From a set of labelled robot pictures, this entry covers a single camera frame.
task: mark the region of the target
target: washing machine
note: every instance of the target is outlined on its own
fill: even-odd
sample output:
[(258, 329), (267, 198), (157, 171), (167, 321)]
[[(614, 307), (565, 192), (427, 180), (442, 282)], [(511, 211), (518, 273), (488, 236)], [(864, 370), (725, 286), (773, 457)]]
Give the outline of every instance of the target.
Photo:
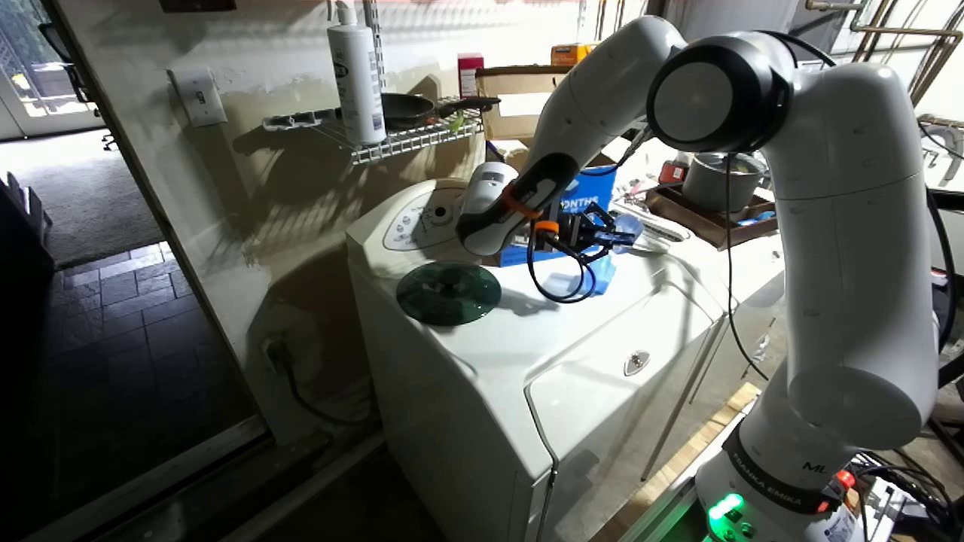
[(415, 182), (349, 225), (349, 273), (388, 449), (447, 540), (590, 540), (640, 486), (718, 321), (694, 266), (614, 257), (605, 296), (546, 301), (523, 266), (488, 269), (499, 305), (451, 329), (394, 288), (464, 263), (461, 185)]

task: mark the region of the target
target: shelf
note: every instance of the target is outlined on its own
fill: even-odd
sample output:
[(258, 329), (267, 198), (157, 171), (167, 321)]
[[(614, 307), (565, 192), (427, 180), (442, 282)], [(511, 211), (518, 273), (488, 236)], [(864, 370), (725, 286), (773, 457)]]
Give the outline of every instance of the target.
[(435, 143), (447, 143), (447, 141), (457, 141), (457, 138), (470, 138), (475, 133), (483, 133), (483, 113), (478, 112), (456, 112), (442, 120), (415, 126), (415, 128), (399, 128), (388, 133), (387, 141), (381, 143), (366, 143), (366, 146), (354, 146), (344, 138), (344, 123), (331, 113), (322, 112), (300, 112), (300, 113), (281, 113), (281, 116), (267, 116), (262, 123), (265, 133), (322, 133), (326, 138), (338, 141), (342, 146), (348, 146), (354, 154), (354, 166), (372, 166), (388, 157), (400, 157), (400, 154), (414, 154), (422, 146), (435, 146)]

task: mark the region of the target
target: green disc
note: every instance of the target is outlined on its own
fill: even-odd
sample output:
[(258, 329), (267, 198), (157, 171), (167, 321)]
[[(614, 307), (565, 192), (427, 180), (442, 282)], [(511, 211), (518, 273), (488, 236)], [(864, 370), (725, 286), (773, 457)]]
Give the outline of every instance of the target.
[(483, 319), (503, 288), (478, 266), (430, 263), (400, 277), (394, 298), (400, 311), (424, 325), (464, 325)]

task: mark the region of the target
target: wall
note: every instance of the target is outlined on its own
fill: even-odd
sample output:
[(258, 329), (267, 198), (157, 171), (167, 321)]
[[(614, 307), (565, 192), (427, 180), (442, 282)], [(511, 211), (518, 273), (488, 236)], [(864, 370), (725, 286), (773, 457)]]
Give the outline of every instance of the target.
[[(580, 33), (580, 0), (381, 6), (388, 91), (451, 96), (461, 52), (483, 52), (488, 64), (546, 64), (553, 42)], [(55, 0), (52, 9), (70, 21), (125, 154), (202, 282), (274, 435), (310, 432), (314, 419), (262, 361), (262, 337), (291, 340), (302, 387), (314, 398), (366, 381), (344, 228), (404, 182), (464, 180), (478, 141), (349, 168), (330, 136), (265, 136), (258, 120), (267, 113), (338, 102), (330, 21), (314, 0), (239, 0), (239, 13), (219, 14), (164, 14), (157, 0)], [(209, 72), (227, 123), (190, 126), (168, 66)]]

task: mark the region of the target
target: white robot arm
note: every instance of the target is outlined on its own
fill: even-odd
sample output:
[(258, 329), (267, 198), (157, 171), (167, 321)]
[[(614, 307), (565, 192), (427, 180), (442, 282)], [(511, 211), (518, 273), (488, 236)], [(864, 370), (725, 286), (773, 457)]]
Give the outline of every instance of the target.
[(912, 106), (890, 69), (803, 72), (765, 33), (688, 45), (640, 17), (565, 78), (529, 166), (457, 221), (464, 246), (496, 254), (643, 113), (668, 146), (758, 151), (773, 174), (789, 361), (701, 466), (698, 496), (743, 495), (757, 540), (830, 540), (816, 504), (831, 472), (859, 449), (912, 439), (936, 393)]

